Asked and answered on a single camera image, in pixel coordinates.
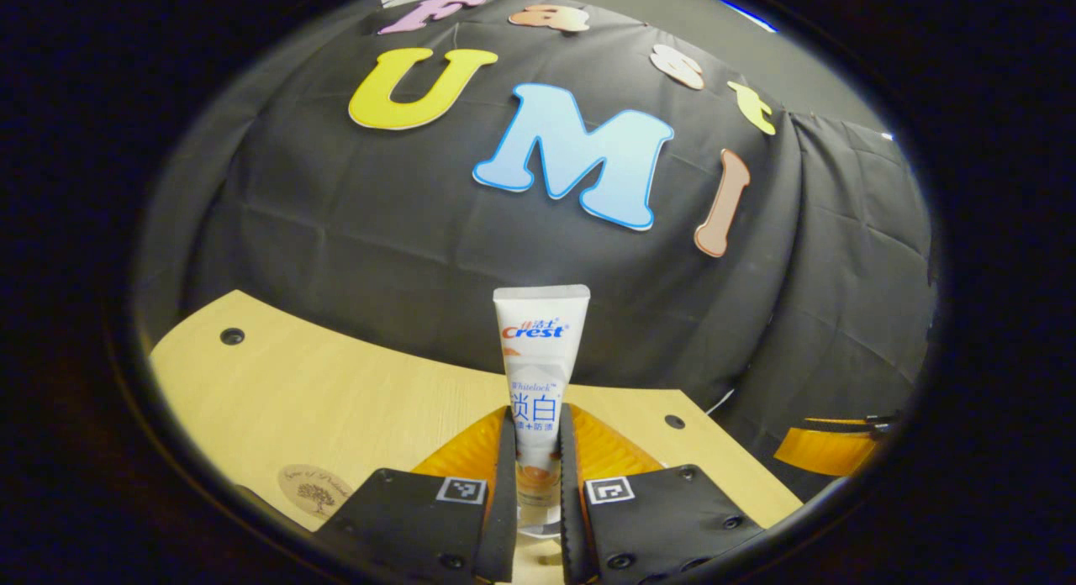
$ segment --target light wood tabletop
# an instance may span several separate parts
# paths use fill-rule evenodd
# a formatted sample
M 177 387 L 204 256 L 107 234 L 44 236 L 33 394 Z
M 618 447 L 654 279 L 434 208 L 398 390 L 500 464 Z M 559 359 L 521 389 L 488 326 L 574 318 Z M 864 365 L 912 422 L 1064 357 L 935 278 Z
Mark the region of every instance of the light wood tabletop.
M 242 329 L 242 343 L 222 343 L 227 328 Z M 310 530 L 324 518 L 284 495 L 285 466 L 315 466 L 356 489 L 378 468 L 410 471 L 509 402 L 501 374 L 358 341 L 239 290 L 180 322 L 150 358 L 176 422 L 206 457 Z M 698 466 L 764 528 L 802 504 L 680 390 L 572 383 L 565 400 L 668 467 Z M 685 427 L 670 427 L 666 415 Z M 521 537 L 513 570 L 515 583 L 562 583 L 560 546 Z

